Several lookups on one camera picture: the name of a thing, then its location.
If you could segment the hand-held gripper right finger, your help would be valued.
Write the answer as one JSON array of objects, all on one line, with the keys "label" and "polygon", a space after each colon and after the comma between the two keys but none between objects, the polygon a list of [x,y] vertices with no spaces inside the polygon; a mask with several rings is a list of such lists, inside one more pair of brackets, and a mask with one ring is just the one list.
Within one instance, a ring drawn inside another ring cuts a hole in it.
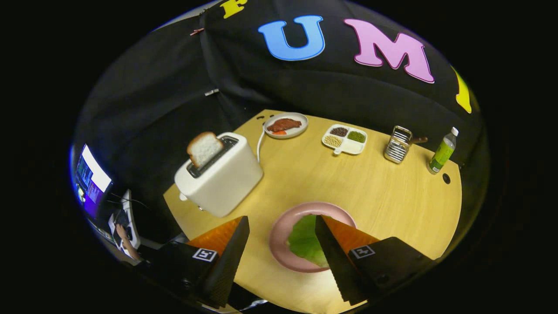
[{"label": "hand-held gripper right finger", "polygon": [[398,237],[379,240],[330,216],[318,215],[315,234],[341,298],[377,302],[434,267],[434,260]]}]

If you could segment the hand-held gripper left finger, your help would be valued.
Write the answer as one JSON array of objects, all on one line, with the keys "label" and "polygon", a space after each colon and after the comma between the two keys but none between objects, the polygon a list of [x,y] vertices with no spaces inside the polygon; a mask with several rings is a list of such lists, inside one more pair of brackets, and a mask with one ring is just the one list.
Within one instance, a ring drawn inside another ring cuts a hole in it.
[{"label": "hand-held gripper left finger", "polygon": [[186,242],[170,241],[146,265],[146,278],[189,304],[224,307],[250,234],[239,216]]}]

